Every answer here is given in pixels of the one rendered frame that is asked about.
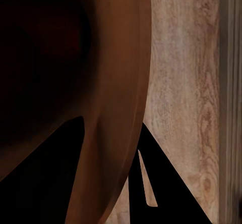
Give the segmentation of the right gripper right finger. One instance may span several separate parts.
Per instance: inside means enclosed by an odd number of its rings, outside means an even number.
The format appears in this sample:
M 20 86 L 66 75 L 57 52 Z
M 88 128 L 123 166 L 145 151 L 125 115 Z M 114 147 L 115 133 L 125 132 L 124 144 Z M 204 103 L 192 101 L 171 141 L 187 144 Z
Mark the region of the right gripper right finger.
M 146 204 L 138 149 L 158 207 Z M 144 123 L 128 179 L 130 224 L 211 224 Z

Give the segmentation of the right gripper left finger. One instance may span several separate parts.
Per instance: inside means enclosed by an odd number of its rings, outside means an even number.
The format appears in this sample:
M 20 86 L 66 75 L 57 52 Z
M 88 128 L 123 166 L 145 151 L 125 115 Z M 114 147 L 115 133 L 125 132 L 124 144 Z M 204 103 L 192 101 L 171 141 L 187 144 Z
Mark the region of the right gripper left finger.
M 65 224 L 84 136 L 66 121 L 0 181 L 0 224 Z

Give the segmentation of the can of soda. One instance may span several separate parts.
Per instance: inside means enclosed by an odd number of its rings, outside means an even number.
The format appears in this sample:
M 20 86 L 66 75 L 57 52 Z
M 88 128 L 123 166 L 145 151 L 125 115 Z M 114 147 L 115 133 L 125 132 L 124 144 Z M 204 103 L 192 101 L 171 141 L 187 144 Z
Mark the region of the can of soda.
M 31 39 L 38 63 L 70 64 L 86 57 L 86 15 L 70 5 L 0 2 L 0 20 Z
M 0 124 L 35 70 L 37 52 L 17 26 L 0 20 Z

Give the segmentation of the trash can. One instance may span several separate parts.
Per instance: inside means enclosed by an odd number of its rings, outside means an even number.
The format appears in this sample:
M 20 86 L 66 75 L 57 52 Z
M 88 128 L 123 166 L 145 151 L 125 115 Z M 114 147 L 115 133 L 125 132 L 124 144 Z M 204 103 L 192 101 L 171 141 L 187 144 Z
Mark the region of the trash can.
M 65 224 L 105 224 L 122 192 L 143 123 L 151 62 L 151 0 L 0 0 L 85 13 L 86 57 L 37 63 L 0 124 L 0 181 L 63 123 L 85 136 Z

